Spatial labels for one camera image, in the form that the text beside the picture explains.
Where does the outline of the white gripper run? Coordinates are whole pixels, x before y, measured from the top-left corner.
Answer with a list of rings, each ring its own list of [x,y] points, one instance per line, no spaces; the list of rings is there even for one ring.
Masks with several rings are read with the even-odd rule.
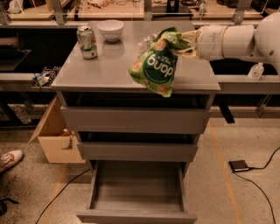
[[[204,60],[222,60],[223,56],[223,38],[227,27],[225,25],[211,24],[200,27],[198,30],[186,31],[181,34],[184,41],[195,44],[197,42],[197,51],[194,48],[174,50],[174,54],[188,59],[197,59],[201,57]]]

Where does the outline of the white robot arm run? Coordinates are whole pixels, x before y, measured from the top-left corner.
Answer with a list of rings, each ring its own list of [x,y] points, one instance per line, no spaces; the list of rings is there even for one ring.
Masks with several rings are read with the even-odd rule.
[[[202,26],[181,34],[191,44],[176,55],[203,60],[238,59],[271,64],[280,74],[280,13],[265,17],[257,27],[252,24]]]

